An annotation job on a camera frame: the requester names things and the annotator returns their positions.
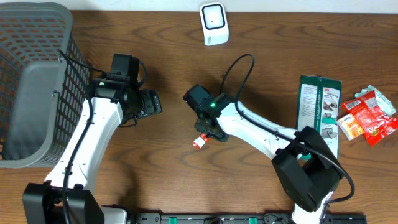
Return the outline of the red packet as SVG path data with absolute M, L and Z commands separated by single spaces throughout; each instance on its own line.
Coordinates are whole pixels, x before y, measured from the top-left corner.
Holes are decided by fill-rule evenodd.
M 208 138 L 207 136 L 206 136 L 206 134 L 201 134 L 199 137 L 197 137 L 193 142 L 192 142 L 192 145 L 195 147 L 195 148 L 197 148 L 197 149 L 201 149 L 205 144 L 206 144 L 206 142 L 209 140 L 210 138 Z

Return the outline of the light green wipes pack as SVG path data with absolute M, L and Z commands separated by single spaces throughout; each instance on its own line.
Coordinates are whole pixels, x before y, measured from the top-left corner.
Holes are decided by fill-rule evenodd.
M 372 90 L 375 91 L 377 104 L 379 105 L 380 109 L 382 109 L 382 111 L 386 115 L 392 116 L 393 114 L 395 114 L 397 112 L 397 110 L 392 105 L 391 101 L 388 100 L 377 88 L 375 88 L 372 85 L 369 85 L 367 88 L 363 88 L 359 93 L 355 93 L 354 96 L 356 98 L 358 98 L 358 97 L 363 96 L 364 94 L 366 94 L 367 92 L 370 92 Z

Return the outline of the red snack bag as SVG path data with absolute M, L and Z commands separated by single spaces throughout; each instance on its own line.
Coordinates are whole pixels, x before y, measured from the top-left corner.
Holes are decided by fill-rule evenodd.
M 374 90 L 346 101 L 341 106 L 354 116 L 371 146 L 375 146 L 382 138 L 397 130 L 397 118 L 387 115 L 381 109 Z

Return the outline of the dark green packet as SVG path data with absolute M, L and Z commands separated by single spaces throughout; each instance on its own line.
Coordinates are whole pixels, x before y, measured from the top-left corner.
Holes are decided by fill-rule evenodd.
M 338 157 L 337 125 L 342 82 L 319 76 L 300 77 L 296 129 L 309 126 L 317 130 L 333 155 Z

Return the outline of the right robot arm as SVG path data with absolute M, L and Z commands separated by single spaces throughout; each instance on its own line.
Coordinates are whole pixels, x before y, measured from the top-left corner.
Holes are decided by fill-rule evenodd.
M 222 93 L 202 90 L 184 96 L 197 115 L 195 129 L 201 137 L 193 145 L 201 148 L 208 138 L 226 142 L 240 138 L 265 154 L 272 162 L 282 188 L 294 202 L 292 223 L 323 223 L 326 208 L 339 182 L 345 177 L 337 158 L 316 130 L 301 131 L 275 124 Z

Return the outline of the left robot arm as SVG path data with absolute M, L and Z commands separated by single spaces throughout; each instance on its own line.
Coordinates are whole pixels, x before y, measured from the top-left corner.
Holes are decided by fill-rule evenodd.
M 22 196 L 28 223 L 134 223 L 117 205 L 99 206 L 93 194 L 98 169 L 116 128 L 162 111 L 157 90 L 135 90 L 126 81 L 95 78 L 65 152 L 44 183 Z

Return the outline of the orange tissue pack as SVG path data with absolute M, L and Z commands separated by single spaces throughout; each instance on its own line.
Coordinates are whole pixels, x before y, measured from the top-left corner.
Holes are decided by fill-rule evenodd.
M 349 141 L 364 134 L 364 129 L 352 114 L 341 117 L 337 124 Z

